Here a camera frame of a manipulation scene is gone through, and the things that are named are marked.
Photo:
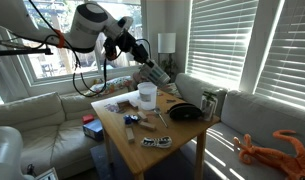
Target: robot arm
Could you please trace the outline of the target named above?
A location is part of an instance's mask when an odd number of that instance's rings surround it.
[[[169,76],[148,58],[143,45],[138,45],[128,33],[132,22],[131,17],[117,21],[97,3],[88,2],[77,7],[70,31],[61,33],[34,23],[23,0],[0,0],[0,26],[15,36],[88,53],[93,51],[98,35],[103,32],[107,37],[104,48],[108,60],[116,58],[115,46],[118,46],[121,51],[130,52],[134,60],[144,64],[141,72],[151,82],[157,86],[165,85],[170,80]]]

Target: white sofa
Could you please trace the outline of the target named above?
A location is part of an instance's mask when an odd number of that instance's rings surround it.
[[[90,148],[100,142],[84,135],[82,117],[96,115],[91,102],[126,92],[124,88],[100,98],[53,92],[0,105],[0,126],[14,127],[22,135],[22,172],[29,164],[36,175],[55,167],[59,179],[65,179],[93,168]]]
[[[221,122],[208,129],[206,136],[206,179],[285,179],[284,172],[258,161],[254,160],[251,165],[242,163],[233,138],[238,137],[244,143],[243,136],[248,133],[254,145],[278,149],[295,157],[293,146],[274,138],[272,133],[279,129],[295,130],[297,134],[292,136],[298,138],[305,146],[304,110],[245,92],[227,91],[183,73],[177,76],[175,84],[181,96],[197,106],[200,106],[204,90],[216,92],[219,97],[216,114],[221,117]],[[195,141],[187,143],[181,151],[194,164]]]

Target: small box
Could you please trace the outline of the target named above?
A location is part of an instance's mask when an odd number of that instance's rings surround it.
[[[89,123],[93,120],[94,120],[93,114],[88,114],[88,115],[85,115],[85,116],[82,117],[83,124],[87,124],[87,123]]]
[[[104,139],[103,127],[99,119],[95,119],[87,124],[84,124],[83,132],[86,136],[96,141],[102,141]]]

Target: red object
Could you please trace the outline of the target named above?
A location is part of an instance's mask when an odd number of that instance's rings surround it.
[[[82,117],[83,124],[87,124],[94,120],[93,114],[88,114]]]

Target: lamp shade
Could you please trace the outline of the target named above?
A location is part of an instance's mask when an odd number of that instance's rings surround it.
[[[159,33],[158,34],[158,52],[174,53],[175,52],[176,33]]]

